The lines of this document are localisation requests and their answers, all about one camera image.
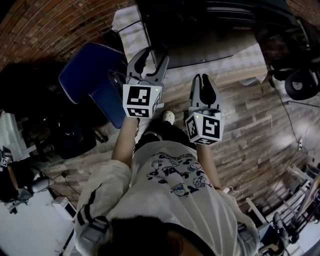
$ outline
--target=wooden floor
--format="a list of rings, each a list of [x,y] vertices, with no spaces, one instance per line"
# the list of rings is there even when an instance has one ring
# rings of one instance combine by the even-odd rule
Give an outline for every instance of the wooden floor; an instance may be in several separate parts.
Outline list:
[[[277,88],[282,100],[289,100],[283,85]],[[310,160],[306,150],[298,151],[296,138],[303,138],[304,147],[320,156],[320,110],[286,107],[295,138],[279,94],[268,80],[251,86],[229,84],[219,87],[219,91],[225,127],[223,140],[215,143],[211,150],[221,183],[224,187],[233,186],[234,190],[239,191],[236,199],[243,211],[248,209],[245,199],[250,197],[256,204],[264,203],[263,211],[268,212],[288,195],[288,182],[293,176],[285,172],[287,166],[295,164],[301,168]],[[320,106],[319,95],[303,102]],[[189,106],[189,95],[181,93],[166,102],[164,108],[173,111],[175,125],[186,130],[183,111]],[[139,135],[147,126],[145,121],[140,122]],[[111,124],[101,127],[100,131],[108,134],[107,143],[98,144],[92,151],[52,166],[45,172],[50,177],[67,172],[68,183],[80,193],[90,173],[111,158],[119,132]],[[52,188],[57,195],[68,196],[76,205],[79,195],[67,185],[65,179],[60,176],[55,181]]]

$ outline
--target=dark hair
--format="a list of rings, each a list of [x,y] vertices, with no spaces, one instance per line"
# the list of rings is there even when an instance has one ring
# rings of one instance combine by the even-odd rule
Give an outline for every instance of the dark hair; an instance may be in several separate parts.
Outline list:
[[[156,217],[116,218],[110,222],[113,236],[103,244],[98,256],[139,255],[170,256],[168,231]]]

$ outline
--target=cable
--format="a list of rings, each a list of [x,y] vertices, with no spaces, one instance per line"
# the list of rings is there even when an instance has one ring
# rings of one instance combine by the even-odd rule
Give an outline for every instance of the cable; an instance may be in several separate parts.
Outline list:
[[[289,167],[292,159],[294,158],[294,156],[296,155],[296,153],[297,153],[298,151],[299,151],[299,150],[297,150],[296,152],[294,152],[293,156],[290,158],[290,160],[289,160],[286,168],[284,169],[283,174],[280,176],[280,178],[279,178],[278,182],[276,183],[274,189],[271,191],[271,193],[265,198],[265,200],[264,200],[263,203],[261,204],[261,208],[263,208],[265,202],[266,202],[266,201],[268,200],[268,198],[275,192],[275,190],[276,190],[276,188],[278,187],[280,181],[282,180],[282,178],[284,177],[284,175],[287,173],[288,167]]]
[[[237,195],[235,195],[234,197],[236,198],[237,196],[239,196],[240,192],[234,190],[234,188],[232,186],[228,186],[227,188],[231,188],[233,192],[237,193]]]
[[[294,135],[294,137],[295,137],[295,142],[296,142],[296,143],[299,143],[299,140],[298,140],[298,138],[297,138],[297,136],[296,136],[296,133],[295,133],[294,127],[293,127],[293,125],[292,125],[292,121],[291,121],[291,118],[290,118],[289,112],[287,111],[287,108],[286,108],[286,106],[285,106],[284,102],[282,101],[281,94],[280,94],[280,92],[278,91],[278,89],[277,89],[276,87],[274,87],[274,89],[275,89],[275,90],[276,90],[276,92],[278,93],[279,98],[280,98],[280,101],[281,101],[281,104],[282,104],[282,106],[284,107],[284,110],[285,110],[285,112],[286,112],[286,115],[287,115],[287,116],[288,116],[288,118],[289,118],[290,125],[291,125],[291,129],[292,129],[293,135]]]
[[[51,188],[52,190],[54,190],[56,193],[58,193],[61,197],[65,197],[65,195],[61,194],[60,192],[58,192],[57,190],[55,190],[54,188]]]
[[[69,182],[67,181],[67,178],[64,177],[64,179],[65,179],[65,182],[68,184],[68,186],[69,186],[74,192],[76,192],[76,193],[80,196],[80,193],[79,193],[78,191],[76,191],[76,190],[69,184]]]
[[[67,174],[63,171],[63,172],[61,173],[61,175],[62,175],[62,177],[64,177],[65,182],[67,183],[67,185],[68,185],[74,192],[76,192],[76,193],[80,196],[80,193],[79,193],[78,191],[76,191],[76,190],[69,184],[69,182],[67,181]]]
[[[62,175],[62,173],[60,173],[57,177],[54,177],[53,180],[55,180],[56,178],[60,177]]]
[[[136,23],[138,23],[138,22],[140,22],[140,21],[141,21],[141,19],[137,20],[136,22],[134,22],[134,23],[132,23],[132,24],[130,24],[130,25],[124,27],[124,28],[121,28],[121,29],[117,32],[117,34],[119,35],[119,33],[120,33],[122,30],[125,30],[125,29],[131,27],[132,25],[134,25],[134,24],[136,24]]]
[[[307,145],[307,132],[308,132],[308,129],[312,126],[313,124],[310,124],[306,129],[305,129],[305,133],[304,133],[304,144]],[[307,149],[305,146],[303,146],[302,148],[304,148],[305,151],[309,152],[309,151],[312,151],[312,150],[315,150],[316,148],[313,147],[311,149]]]

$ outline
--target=person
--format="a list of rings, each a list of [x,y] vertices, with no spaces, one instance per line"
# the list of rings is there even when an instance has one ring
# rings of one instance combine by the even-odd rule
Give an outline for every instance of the person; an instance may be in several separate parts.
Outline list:
[[[138,119],[124,119],[111,160],[91,174],[78,201],[75,246],[83,256],[253,256],[258,251],[253,221],[221,191],[211,148],[195,147],[174,120],[166,111],[134,153]],[[109,228],[102,242],[93,242],[98,239],[88,227],[98,220]]]
[[[56,165],[63,159],[53,151],[45,153],[46,161],[42,162],[39,155],[33,155],[20,161],[6,157],[7,167],[0,171],[0,202],[9,203],[19,200],[25,189],[32,190],[35,176],[44,168]]]

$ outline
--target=white t-shirt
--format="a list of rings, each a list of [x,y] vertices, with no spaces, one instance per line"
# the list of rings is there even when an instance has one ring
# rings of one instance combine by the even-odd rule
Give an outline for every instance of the white t-shirt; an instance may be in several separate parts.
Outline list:
[[[234,197],[215,190],[195,152],[172,141],[145,144],[134,155],[131,170],[110,160],[84,186],[75,226],[76,247],[90,220],[98,216],[158,217],[197,235],[216,256],[253,256],[259,235]]]

